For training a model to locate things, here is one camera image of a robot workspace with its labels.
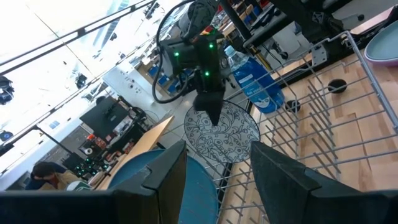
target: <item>man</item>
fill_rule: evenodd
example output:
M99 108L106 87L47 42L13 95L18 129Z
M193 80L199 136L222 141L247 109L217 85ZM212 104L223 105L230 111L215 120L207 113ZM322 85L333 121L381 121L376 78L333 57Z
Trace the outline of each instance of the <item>man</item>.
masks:
M26 190L65 190L68 184L81 180L54 162L40 162L33 167Z

